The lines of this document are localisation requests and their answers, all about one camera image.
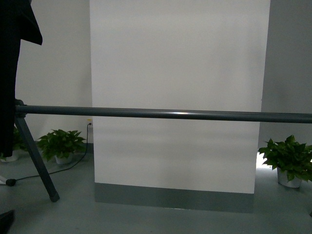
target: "gray baseboard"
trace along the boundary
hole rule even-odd
[[[95,183],[97,202],[165,207],[187,210],[206,210],[252,213],[253,194],[165,189]]]

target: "horizontal metal bar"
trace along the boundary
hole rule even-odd
[[[201,119],[251,122],[312,123],[312,114],[231,112],[231,111],[194,111],[194,110],[161,110],[100,107],[64,107],[64,106],[16,106],[17,113],[135,117],[135,118],[170,118]]]

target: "tripod leg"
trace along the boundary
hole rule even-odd
[[[15,125],[22,137],[23,141],[26,144],[30,157],[41,177],[41,180],[50,196],[52,202],[59,200],[59,194],[57,193],[54,184],[50,178],[50,175],[42,161],[42,158],[39,154],[37,145],[34,142],[33,136],[31,135],[27,123],[24,117],[15,116]]]

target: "white panel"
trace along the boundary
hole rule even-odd
[[[260,111],[269,0],[90,1],[93,106]],[[258,123],[94,118],[95,180],[253,193]]]

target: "potted plant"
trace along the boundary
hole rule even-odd
[[[38,147],[42,149],[42,157],[47,161],[55,157],[57,164],[70,163],[73,153],[84,149],[82,141],[85,139],[79,136],[80,133],[58,129],[40,137]]]
[[[1,162],[12,162],[17,160],[23,152],[27,152],[26,145],[20,136],[18,129],[14,126],[13,152],[11,157],[1,157]]]
[[[267,147],[259,149],[272,170],[277,168],[278,183],[299,188],[301,181],[312,181],[312,145],[300,144],[293,135],[285,141],[267,141]]]

